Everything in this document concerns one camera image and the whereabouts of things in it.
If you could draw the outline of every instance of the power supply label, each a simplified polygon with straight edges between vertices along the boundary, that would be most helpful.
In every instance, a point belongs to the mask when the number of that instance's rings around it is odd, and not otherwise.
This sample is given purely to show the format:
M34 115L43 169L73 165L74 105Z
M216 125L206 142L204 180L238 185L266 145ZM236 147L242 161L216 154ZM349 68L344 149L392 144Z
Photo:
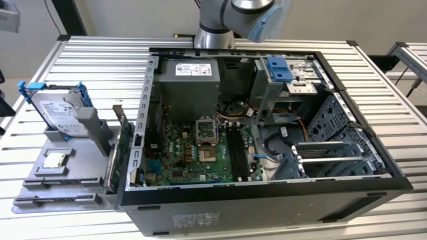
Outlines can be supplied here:
M87 134L85 126L75 120L73 106L63 101L39 101L43 112L57 127L57 130L69 136Z
M178 63L174 67L176 76L212 76L209 63Z
M220 220L218 212L192 213L172 215L174 228L214 226Z

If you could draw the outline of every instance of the ram slot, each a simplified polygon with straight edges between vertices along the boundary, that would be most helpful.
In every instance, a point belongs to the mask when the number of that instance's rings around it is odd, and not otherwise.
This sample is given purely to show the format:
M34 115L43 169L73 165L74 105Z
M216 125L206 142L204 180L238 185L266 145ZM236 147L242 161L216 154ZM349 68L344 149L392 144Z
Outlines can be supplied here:
M249 176L248 160L245 156L245 147L242 137L237 126L226 127L226 145L230 162L230 172L234 181L246 181Z

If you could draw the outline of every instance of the motherboard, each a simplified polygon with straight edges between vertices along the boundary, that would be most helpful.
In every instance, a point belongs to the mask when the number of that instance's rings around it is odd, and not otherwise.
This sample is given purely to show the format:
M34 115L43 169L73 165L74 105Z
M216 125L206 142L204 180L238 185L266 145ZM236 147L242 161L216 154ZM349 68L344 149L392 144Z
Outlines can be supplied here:
M232 132L238 139L228 142ZM173 186L261 181L261 165L252 157L256 153L253 141L248 125L233 128L212 127L208 122L166 125L162 151L149 154L146 184ZM241 159L234 159L236 152Z

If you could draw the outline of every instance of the hard drive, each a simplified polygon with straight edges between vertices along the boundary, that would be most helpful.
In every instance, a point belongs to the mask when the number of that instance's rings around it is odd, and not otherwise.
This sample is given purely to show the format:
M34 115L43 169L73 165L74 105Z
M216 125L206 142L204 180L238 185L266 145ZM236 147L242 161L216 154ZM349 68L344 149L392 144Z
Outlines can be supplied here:
M49 130L59 131L69 137L87 137L85 126L75 119L75 109L91 107L86 87L46 85L43 82L17 84L18 91L33 104Z

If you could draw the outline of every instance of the metal work table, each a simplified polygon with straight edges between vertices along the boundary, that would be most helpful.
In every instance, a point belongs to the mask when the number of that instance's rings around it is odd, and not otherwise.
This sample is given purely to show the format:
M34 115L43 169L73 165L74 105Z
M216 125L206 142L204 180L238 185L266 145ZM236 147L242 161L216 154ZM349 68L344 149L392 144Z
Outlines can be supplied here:
M386 55L394 55L427 83L427 43L396 42Z
M192 40L71 37L67 41L55 42L30 81L59 85L74 85L82 81L98 117L107 120L107 125L118 124L111 111L113 104L122 104L126 117L134 121L149 47L190 48ZM413 192L346 224L208 232L165 238L277 239L282 238L277 235L285 234L285 238L292 240L427 239L427 119L360 48L349 46L345 41L269 40L256 44L241 39L236 39L236 48L320 51L324 54L349 96L408 176ZM19 97L13 106L14 109L19 108L14 119L7 118L1 123L7 130L0 139L0 229L10 231L9 236L18 239L75 239L77 236L81 236L77 239L144 238L123 212L11 213L13 197L19 192L21 181L27 176L46 139L42 135L45 124L22 100Z

